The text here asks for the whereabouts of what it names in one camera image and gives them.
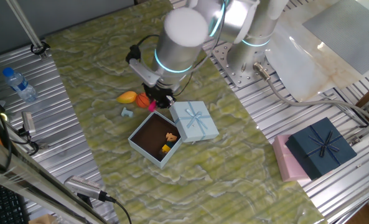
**green marble tabletop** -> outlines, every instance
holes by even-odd
[[[211,61],[178,101],[204,101],[220,135],[181,145],[162,170],[129,146],[149,112],[115,100],[143,92],[124,58],[131,45],[161,31],[171,9],[168,0],[152,0],[46,38],[106,191],[133,223],[325,223],[297,182],[282,182],[273,148]],[[147,63],[156,42],[142,45]],[[134,117],[121,117],[123,107]],[[159,111],[171,119],[169,110]]]

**black ribbon bow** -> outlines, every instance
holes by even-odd
[[[327,150],[327,152],[329,153],[329,155],[335,160],[335,162],[337,162],[339,165],[341,165],[341,163],[339,162],[339,160],[336,158],[336,156],[333,154],[334,152],[339,152],[340,149],[338,149],[337,147],[333,146],[332,143],[338,141],[342,136],[339,135],[336,138],[334,138],[333,140],[331,140],[332,138],[332,131],[329,133],[328,138],[326,141],[322,140],[322,137],[319,135],[319,133],[317,133],[317,131],[310,126],[311,131],[314,133],[314,135],[317,137],[317,139],[313,138],[312,136],[309,136],[309,138],[316,143],[317,145],[319,145],[319,147],[317,149],[314,149],[313,151],[307,153],[306,157],[310,157],[311,155],[317,153],[320,151],[320,157],[324,156],[325,150]]]

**small blue block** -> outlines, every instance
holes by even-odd
[[[128,115],[130,118],[132,118],[133,117],[133,112],[130,111],[130,110],[127,110],[126,108],[123,108],[121,116],[125,116],[125,115]]]

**blue bottle cap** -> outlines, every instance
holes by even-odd
[[[7,67],[7,68],[3,69],[3,75],[4,75],[5,77],[10,77],[10,76],[12,76],[13,74],[14,74],[14,70],[13,70],[12,68]]]

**marble surface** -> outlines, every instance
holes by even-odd
[[[279,18],[266,56],[297,101],[307,101],[333,87],[345,88],[363,78],[302,25],[338,1],[312,1]],[[364,0],[360,4],[369,8]]]
[[[282,182],[273,148],[210,61],[178,100],[204,101],[220,135],[181,145],[162,170],[129,146],[149,112],[115,100],[142,92],[124,58],[130,45],[160,32],[171,9],[152,0],[46,38],[106,191],[133,223],[325,223],[297,182]],[[147,63],[155,46],[156,39],[142,45]],[[123,107],[134,117],[121,117]]]

